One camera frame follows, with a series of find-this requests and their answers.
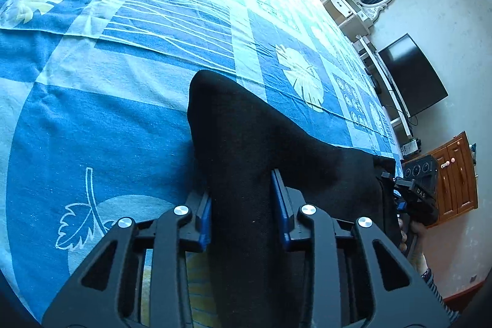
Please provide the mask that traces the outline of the striped sleeve right forearm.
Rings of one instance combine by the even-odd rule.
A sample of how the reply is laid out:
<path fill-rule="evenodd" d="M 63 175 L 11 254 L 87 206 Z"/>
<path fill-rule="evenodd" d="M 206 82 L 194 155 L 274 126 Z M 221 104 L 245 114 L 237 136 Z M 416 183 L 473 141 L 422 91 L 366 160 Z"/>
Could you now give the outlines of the striped sleeve right forearm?
<path fill-rule="evenodd" d="M 450 307 L 448 307 L 445 304 L 444 298 L 442 297 L 442 295 L 440 295 L 438 288 L 437 288 L 436 284 L 434 283 L 434 274 L 432 273 L 432 270 L 430 268 L 427 268 L 426 271 L 421 275 L 421 278 L 424 280 L 427 287 L 430 288 L 430 290 L 434 294 L 435 298 L 437 299 L 438 303 L 440 303 L 441 306 L 443 307 L 446 315 L 448 316 L 448 318 L 450 320 L 450 324 L 455 323 L 458 320 L 458 318 L 460 317 L 460 314 L 458 311 L 453 311 L 452 309 L 450 309 Z"/>

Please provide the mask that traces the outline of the person's right hand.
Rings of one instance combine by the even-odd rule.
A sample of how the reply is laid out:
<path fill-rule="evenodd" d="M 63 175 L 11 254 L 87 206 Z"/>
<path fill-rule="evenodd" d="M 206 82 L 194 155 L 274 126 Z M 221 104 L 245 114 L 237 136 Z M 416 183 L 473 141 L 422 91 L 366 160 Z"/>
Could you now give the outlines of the person's right hand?
<path fill-rule="evenodd" d="M 424 256 L 424 242 L 427 230 L 425 226 L 419 222 L 412 221 L 407 232 L 404 232 L 404 221 L 398 218 L 400 233 L 402 236 L 399 249 L 401 252 L 407 251 L 407 260 L 412 267 L 420 274 L 424 275 L 429 269 Z"/>

